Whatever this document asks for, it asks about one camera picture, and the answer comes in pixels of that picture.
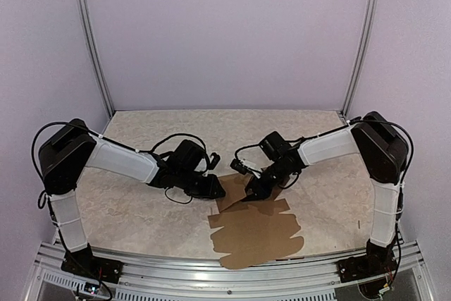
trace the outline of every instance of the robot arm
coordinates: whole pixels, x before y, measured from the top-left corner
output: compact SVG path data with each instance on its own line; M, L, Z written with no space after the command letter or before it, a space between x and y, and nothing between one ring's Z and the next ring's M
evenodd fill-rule
M348 154L360 154L374 188L373 225L366 246L365 269L355 267L342 280L351 281L377 275L392 268L392 248L395 243L395 225L402 211L402 186L409 148L406 140L379 113L371 112L363 120L354 119L348 125L321 135L301 138L294 145L277 132L266 136L259 146L273 161L260 175L254 175L246 187L245 200L266 199L272 189L281 185L291 174L319 162ZM256 173L235 159L231 167L240 173Z
M38 156L51 217L66 249L61 268L86 277L102 271L102 280L108 282L117 283L122 264L94 257L87 242L75 196L85 167L111 171L157 188L176 186L191 197L216 199L226 195L218 178L206 174L216 166L219 156L213 153L208 157L204 148L190 140L160 156L105 138L74 119L39 148Z

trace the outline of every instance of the table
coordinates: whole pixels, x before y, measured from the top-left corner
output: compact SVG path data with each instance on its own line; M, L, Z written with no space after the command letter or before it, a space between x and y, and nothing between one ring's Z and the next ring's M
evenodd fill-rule
M179 110L119 111L105 136L138 149L150 149L172 133L200 136L207 151L221 161L214 173L234 173L229 167L234 151L259 142L277 130L285 139L314 135L342 125L334 111L300 110ZM171 140L159 152L175 149L182 138ZM261 166L270 162L259 149L243 157ZM164 197L163 190L133 179L86 168L78 184L77 199L91 245L124 252L215 259L207 216L216 203L193 200L181 205ZM168 194L187 197L179 189ZM356 154L332 159L303 170L297 183L280 195L302 227L305 245L295 257L364 247L373 213L373 190L366 169Z

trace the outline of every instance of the cardboard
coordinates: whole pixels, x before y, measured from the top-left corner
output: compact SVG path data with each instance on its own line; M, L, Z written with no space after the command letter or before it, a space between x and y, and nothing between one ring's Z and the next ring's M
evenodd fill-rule
M209 216L210 228L219 228L210 238L214 251L226 253L219 262L228 269L282 259L299 252L304 238L292 236L301 230L285 199L275 201L281 190L264 201L241 202L252 176L233 174L220 177L226 196L216 200L219 214Z

